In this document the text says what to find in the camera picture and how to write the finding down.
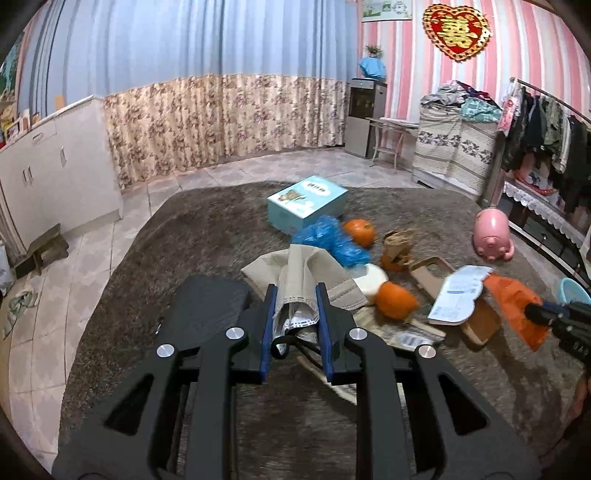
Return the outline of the blue covered plant pot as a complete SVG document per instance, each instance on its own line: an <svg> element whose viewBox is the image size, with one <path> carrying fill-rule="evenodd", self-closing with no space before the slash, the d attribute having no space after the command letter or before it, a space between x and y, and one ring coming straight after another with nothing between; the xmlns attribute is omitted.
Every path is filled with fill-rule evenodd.
<svg viewBox="0 0 591 480"><path fill-rule="evenodd" d="M360 71L363 78L380 82L387 79L387 70L383 62L383 50L379 45L367 45L366 55L359 61Z"/></svg>

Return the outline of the small wooden stool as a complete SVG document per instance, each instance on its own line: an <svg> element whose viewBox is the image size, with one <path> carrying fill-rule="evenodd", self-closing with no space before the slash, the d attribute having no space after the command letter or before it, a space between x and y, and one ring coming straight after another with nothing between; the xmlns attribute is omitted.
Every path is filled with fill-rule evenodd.
<svg viewBox="0 0 591 480"><path fill-rule="evenodd" d="M14 267L17 279L29 273L41 275L43 269L53 261L69 256L69 244L61 233L61 225L56 224L34 240L27 253L20 258Z"/></svg>

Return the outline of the grey water dispenser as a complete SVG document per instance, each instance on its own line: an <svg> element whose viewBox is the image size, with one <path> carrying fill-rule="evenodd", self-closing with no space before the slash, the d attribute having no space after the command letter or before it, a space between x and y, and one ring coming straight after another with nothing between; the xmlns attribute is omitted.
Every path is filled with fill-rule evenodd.
<svg viewBox="0 0 591 480"><path fill-rule="evenodd" d="M386 112L387 84L368 78L349 82L349 110L346 115L345 150L349 154L370 158L376 146L372 120Z"/></svg>

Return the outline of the beige cloth rag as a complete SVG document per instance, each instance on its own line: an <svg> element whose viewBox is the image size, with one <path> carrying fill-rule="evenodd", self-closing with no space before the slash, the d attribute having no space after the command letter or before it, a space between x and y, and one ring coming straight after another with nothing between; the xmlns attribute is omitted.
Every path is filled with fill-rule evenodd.
<svg viewBox="0 0 591 480"><path fill-rule="evenodd" d="M335 307L356 311L368 303L345 267L327 250L317 247L293 244L264 254L246 265L242 274L259 297L266 296L270 285L277 288L273 338L318 323L320 307L315 288L319 283L325 285L329 303Z"/></svg>

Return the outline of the blue floral curtain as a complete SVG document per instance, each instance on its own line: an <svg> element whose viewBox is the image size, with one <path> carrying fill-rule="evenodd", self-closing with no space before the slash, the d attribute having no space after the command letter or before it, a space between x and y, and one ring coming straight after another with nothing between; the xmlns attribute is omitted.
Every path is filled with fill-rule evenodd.
<svg viewBox="0 0 591 480"><path fill-rule="evenodd" d="M122 187L225 158L342 145L353 1L47 1L18 37L18 105L104 101Z"/></svg>

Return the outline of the landscape wall picture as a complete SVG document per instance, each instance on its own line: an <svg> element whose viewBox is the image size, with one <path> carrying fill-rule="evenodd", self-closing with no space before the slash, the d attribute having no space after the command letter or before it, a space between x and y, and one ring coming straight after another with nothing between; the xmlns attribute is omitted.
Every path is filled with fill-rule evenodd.
<svg viewBox="0 0 591 480"><path fill-rule="evenodd" d="M407 21L413 18L412 0L363 0L362 21Z"/></svg>

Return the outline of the brown paper scrap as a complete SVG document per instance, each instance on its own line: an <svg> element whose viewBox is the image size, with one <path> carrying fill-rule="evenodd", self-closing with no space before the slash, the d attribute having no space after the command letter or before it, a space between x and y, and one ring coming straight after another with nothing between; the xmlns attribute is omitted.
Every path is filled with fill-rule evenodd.
<svg viewBox="0 0 591 480"><path fill-rule="evenodd" d="M384 235L383 255L389 255L391 258L405 254L412 256L412 250L415 244L416 232L414 229L392 230Z"/></svg>

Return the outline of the tan phone case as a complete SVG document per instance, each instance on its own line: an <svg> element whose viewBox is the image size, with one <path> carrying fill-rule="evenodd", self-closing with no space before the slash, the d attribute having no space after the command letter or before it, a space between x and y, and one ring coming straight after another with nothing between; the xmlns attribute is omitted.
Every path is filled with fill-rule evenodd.
<svg viewBox="0 0 591 480"><path fill-rule="evenodd" d="M485 298L484 281L492 272L490 267L475 265L455 269L440 257L409 267L417 286L433 300L428 322L459 327L478 348L485 346L502 326L500 315Z"/></svg>

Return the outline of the clothes rack with garments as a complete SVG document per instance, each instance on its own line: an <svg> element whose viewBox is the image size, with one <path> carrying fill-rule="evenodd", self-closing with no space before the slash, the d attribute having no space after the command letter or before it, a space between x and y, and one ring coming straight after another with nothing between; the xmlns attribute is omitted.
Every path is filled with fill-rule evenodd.
<svg viewBox="0 0 591 480"><path fill-rule="evenodd" d="M511 78L498 130L501 170L566 217L590 208L590 119L566 102Z"/></svg>

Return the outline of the orange tangerine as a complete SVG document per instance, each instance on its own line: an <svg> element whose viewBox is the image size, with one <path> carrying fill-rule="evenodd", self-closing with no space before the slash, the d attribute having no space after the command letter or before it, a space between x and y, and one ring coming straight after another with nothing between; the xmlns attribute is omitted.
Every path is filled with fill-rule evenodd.
<svg viewBox="0 0 591 480"><path fill-rule="evenodd" d="M375 304L384 316L396 321L405 320L419 309L417 298L409 290L390 281L380 286Z"/></svg>
<svg viewBox="0 0 591 480"><path fill-rule="evenodd" d="M363 219L352 219L342 225L342 230L362 248L369 249L376 239L376 230L372 223Z"/></svg>

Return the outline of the light blue laundry basket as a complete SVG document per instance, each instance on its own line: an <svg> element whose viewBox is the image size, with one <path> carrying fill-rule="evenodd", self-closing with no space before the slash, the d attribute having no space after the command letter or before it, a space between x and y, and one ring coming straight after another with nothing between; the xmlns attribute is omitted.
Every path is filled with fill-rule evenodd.
<svg viewBox="0 0 591 480"><path fill-rule="evenodd" d="M575 280L564 277L555 283L554 297L558 303L573 302L591 304L591 297L587 291Z"/></svg>

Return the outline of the small metal stool table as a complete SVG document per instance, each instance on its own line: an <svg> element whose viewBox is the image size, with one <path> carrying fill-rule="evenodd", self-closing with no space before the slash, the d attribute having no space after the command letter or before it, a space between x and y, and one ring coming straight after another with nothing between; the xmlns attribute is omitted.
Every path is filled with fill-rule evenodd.
<svg viewBox="0 0 591 480"><path fill-rule="evenodd" d="M419 124L396 118L369 118L370 131L375 133L375 145L370 163L375 166L381 154L386 154L392 160L394 169L403 150L405 139L418 132Z"/></svg>

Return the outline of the white paper envelope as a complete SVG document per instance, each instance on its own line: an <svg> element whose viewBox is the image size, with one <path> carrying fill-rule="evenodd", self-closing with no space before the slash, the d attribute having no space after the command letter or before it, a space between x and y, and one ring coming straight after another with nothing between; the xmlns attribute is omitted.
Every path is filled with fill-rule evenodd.
<svg viewBox="0 0 591 480"><path fill-rule="evenodd" d="M493 269L466 265L449 275L438 293L428 315L433 325L459 326L474 313L476 300L483 293L483 281Z"/></svg>

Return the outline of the orange plastic wrapper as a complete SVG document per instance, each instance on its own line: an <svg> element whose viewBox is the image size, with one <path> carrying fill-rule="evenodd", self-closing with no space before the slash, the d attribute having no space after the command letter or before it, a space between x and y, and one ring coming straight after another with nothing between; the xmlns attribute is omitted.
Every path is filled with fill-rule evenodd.
<svg viewBox="0 0 591 480"><path fill-rule="evenodd" d="M519 280L491 273L483 281L500 310L518 336L536 352L547 338L549 328L526 318L528 305L542 305L542 299Z"/></svg>

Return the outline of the blue plastic bag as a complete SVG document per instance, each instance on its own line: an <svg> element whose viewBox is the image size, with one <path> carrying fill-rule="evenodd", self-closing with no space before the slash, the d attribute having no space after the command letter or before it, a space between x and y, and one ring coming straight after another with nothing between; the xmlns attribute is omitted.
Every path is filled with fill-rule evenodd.
<svg viewBox="0 0 591 480"><path fill-rule="evenodd" d="M370 253L356 244L335 217L322 215L317 221L298 230L291 243L325 249L345 268L370 263Z"/></svg>

